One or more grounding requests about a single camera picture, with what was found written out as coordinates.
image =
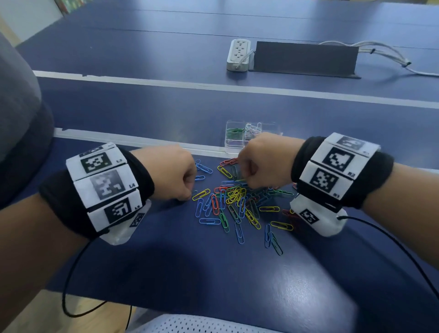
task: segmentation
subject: black wire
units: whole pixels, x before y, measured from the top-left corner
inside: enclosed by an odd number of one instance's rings
[[[131,312],[133,311],[133,306],[130,305],[130,315],[128,316],[128,321],[126,322],[125,331],[128,329],[128,325],[130,324]]]
[[[91,309],[91,310],[89,310],[89,311],[86,311],[86,312],[84,312],[84,313],[79,313],[79,314],[77,314],[77,315],[74,315],[73,313],[70,313],[70,312],[67,310],[67,307],[66,307],[66,305],[65,305],[65,295],[66,295],[66,292],[67,292],[68,283],[70,282],[70,278],[72,277],[73,271],[75,270],[75,268],[76,268],[76,266],[77,266],[79,260],[81,259],[82,255],[83,255],[84,252],[88,249],[88,247],[90,246],[91,243],[92,243],[92,241],[90,241],[87,245],[85,245],[84,248],[81,250],[81,252],[80,252],[80,253],[78,254],[78,256],[76,257],[75,261],[73,262],[73,265],[72,265],[71,268],[70,268],[70,271],[68,272],[67,279],[65,280],[64,288],[63,288],[63,290],[62,290],[62,298],[61,298],[62,310],[63,310],[64,314],[65,314],[66,316],[70,317],[70,318],[78,318],[78,317],[85,316],[85,315],[87,315],[87,314],[93,312],[94,310],[100,308],[102,305],[104,305],[104,304],[107,302],[107,301],[102,302],[101,304],[99,304],[99,305],[96,306],[95,308],[93,308],[93,309]]]
[[[409,251],[406,250],[406,248],[395,238],[393,237],[391,234],[389,234],[386,230],[381,229],[380,227],[377,227],[376,225],[374,225],[373,223],[367,222],[365,220],[362,220],[360,218],[357,217],[352,217],[352,216],[339,216],[337,218],[338,220],[344,220],[344,219],[350,219],[350,220],[356,220],[356,221],[360,221],[363,222],[379,231],[381,231],[384,235],[386,235],[387,237],[389,237],[396,245],[399,246],[399,248],[410,258],[410,260],[412,260],[412,262],[414,263],[414,265],[416,266],[417,270],[420,272],[420,274],[422,275],[422,277],[424,278],[424,280],[426,281],[426,283],[428,284],[428,286],[430,287],[430,289],[432,290],[432,292],[434,293],[434,295],[437,297],[437,299],[439,300],[439,292],[436,290],[435,286],[433,285],[433,283],[430,281],[430,279],[428,278],[427,274],[424,272],[424,270],[422,269],[422,267],[420,266],[420,264],[418,264],[418,262],[416,261],[415,258],[413,258],[413,256],[410,254]]]

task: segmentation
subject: hand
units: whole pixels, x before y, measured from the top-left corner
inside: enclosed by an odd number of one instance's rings
[[[145,147],[131,152],[154,181],[154,199],[188,200],[197,167],[192,155],[179,145]]]
[[[294,158],[305,142],[263,132],[239,153],[243,178],[251,188],[278,187],[291,183]]]

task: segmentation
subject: power socket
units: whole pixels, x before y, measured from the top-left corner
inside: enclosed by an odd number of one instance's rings
[[[236,68],[239,61],[250,52],[250,41],[247,39],[234,39],[230,44],[229,57],[227,58],[227,70],[233,72],[246,72],[250,57],[247,57],[241,65]]]

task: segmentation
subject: clear plastic box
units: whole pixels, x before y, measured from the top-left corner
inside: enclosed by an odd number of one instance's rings
[[[266,124],[229,120],[226,124],[224,148],[227,153],[238,154],[251,139],[262,132],[283,134],[280,126],[276,123]]]

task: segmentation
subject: black wristband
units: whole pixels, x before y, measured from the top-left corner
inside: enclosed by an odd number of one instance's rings
[[[145,167],[129,151],[119,148],[139,185],[142,203],[154,193],[154,182]],[[73,232],[88,239],[99,237],[102,232],[94,229],[81,198],[67,170],[56,172],[40,185],[41,197],[49,204],[61,222]]]
[[[394,158],[389,154],[376,152],[343,198],[337,200],[299,179],[306,164],[324,140],[324,137],[310,137],[305,141],[291,168],[291,180],[297,183],[300,194],[334,212],[339,211],[342,206],[361,209],[367,195],[380,188],[392,173]]]

